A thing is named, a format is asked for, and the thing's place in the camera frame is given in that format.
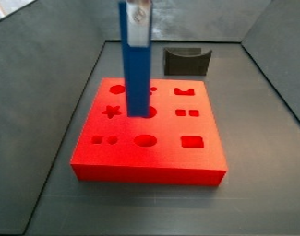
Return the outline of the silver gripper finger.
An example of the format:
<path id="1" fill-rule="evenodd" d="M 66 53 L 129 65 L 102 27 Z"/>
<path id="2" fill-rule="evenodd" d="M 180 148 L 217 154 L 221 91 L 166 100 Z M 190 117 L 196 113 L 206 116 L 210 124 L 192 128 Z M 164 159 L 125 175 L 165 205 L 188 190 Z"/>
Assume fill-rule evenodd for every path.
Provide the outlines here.
<path id="1" fill-rule="evenodd" d="M 131 47 L 150 44 L 150 0 L 127 0 L 127 43 Z"/>

